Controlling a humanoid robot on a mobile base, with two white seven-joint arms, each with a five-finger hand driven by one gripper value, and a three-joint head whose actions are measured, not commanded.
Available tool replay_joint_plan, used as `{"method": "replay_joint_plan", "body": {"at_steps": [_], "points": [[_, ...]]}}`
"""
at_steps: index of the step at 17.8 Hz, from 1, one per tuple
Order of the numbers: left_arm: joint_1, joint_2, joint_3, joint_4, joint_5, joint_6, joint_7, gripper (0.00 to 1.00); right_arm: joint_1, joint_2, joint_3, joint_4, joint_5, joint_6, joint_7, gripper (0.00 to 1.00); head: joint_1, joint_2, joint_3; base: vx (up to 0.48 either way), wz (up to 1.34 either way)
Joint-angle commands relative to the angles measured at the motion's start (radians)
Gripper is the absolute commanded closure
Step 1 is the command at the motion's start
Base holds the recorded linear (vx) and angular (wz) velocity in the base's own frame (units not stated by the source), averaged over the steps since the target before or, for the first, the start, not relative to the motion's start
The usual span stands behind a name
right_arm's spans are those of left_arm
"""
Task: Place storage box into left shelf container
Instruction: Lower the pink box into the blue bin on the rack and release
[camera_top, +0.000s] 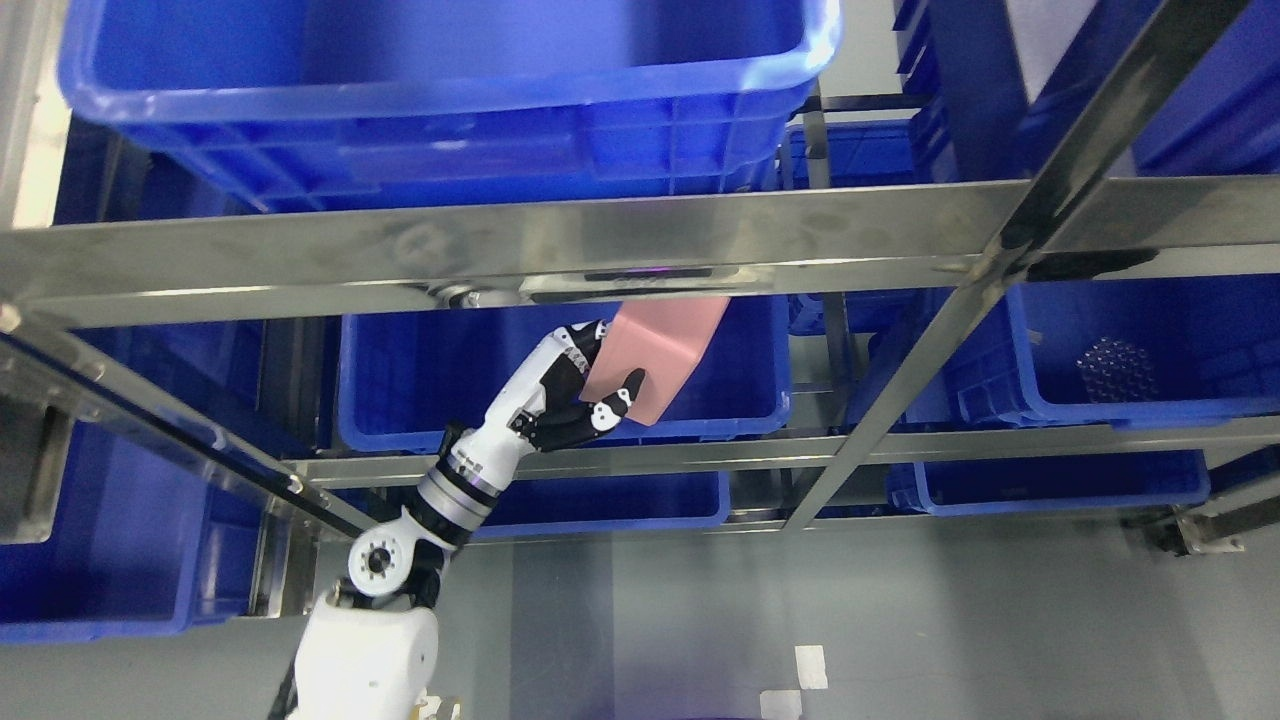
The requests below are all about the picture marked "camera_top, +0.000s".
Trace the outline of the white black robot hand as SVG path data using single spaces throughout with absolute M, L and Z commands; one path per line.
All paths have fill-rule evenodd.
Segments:
M 504 489 L 530 454 L 609 434 L 637 402 L 646 373 L 632 369 L 600 400 L 581 397 L 608 329 L 607 322 L 594 320 L 545 334 L 490 402 L 483 424 L 465 432 L 436 465 L 474 486 Z

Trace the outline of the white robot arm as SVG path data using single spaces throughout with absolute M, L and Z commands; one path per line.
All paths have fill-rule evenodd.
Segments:
M 452 429 L 399 512 L 362 533 L 316 598 L 273 719 L 411 719 L 439 655 L 451 560 L 488 519 L 530 445 L 493 425 Z

